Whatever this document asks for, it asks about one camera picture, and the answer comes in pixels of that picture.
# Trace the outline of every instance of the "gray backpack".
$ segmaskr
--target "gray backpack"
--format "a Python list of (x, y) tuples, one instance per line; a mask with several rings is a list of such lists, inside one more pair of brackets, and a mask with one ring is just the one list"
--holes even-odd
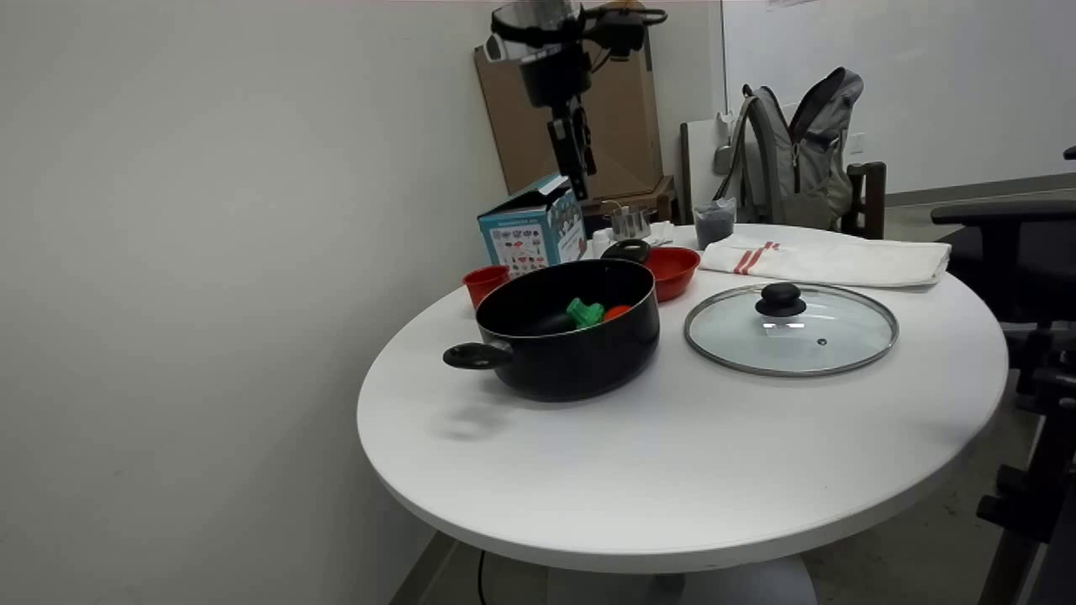
[(851, 207), (843, 140), (862, 93), (863, 81), (836, 66), (804, 93), (786, 125), (770, 87), (742, 87), (734, 152), (715, 154), (724, 180), (712, 197), (738, 197), (745, 220), (833, 229)]

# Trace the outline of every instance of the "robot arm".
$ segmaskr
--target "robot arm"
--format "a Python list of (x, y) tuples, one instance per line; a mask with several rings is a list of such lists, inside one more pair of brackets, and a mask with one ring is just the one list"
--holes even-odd
[(574, 10), (569, 0), (511, 0), (490, 14), (486, 61), (519, 61), (535, 107), (550, 107), (548, 140), (574, 197), (588, 202), (585, 173), (595, 173), (593, 134), (582, 93), (593, 87), (593, 61), (582, 39), (608, 57), (629, 57), (647, 44), (647, 26), (665, 10), (601, 7)]

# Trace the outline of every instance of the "cable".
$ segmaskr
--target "cable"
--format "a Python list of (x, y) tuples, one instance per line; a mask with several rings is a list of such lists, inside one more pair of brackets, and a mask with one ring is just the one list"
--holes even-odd
[(484, 597), (484, 551), (477, 551), (477, 605), (486, 605), (486, 597)]

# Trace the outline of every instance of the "glass lid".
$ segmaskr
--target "glass lid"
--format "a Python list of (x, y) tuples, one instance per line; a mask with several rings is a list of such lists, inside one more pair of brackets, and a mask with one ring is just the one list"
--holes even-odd
[(851, 287), (770, 281), (703, 300), (681, 337), (734, 370), (823, 375), (881, 358), (897, 344), (897, 314)]

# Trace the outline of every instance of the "cardboard box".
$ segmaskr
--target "cardboard box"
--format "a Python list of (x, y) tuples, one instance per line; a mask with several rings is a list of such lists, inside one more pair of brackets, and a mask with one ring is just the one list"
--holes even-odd
[(618, 205), (633, 205), (636, 211), (648, 214), (648, 219), (668, 219), (677, 207), (677, 180), (664, 178), (652, 190), (647, 193), (608, 193), (608, 197), (595, 197), (595, 214), (608, 214)]
[(585, 251), (582, 214), (566, 173), (546, 173), (506, 205), (477, 214), (484, 247), (511, 275), (574, 261)]
[[(601, 45), (585, 44), (593, 63), (605, 57)], [(557, 170), (548, 140), (548, 107), (530, 107), (521, 63), (490, 63), (481, 45), (474, 51), (474, 70), (484, 93), (486, 121), (495, 132), (502, 173), (507, 190), (525, 189), (538, 173)], [(664, 180), (658, 114), (652, 97), (648, 45), (625, 61), (608, 61), (593, 75), (593, 87), (582, 93), (595, 173), (588, 173), (588, 193), (647, 193)]]

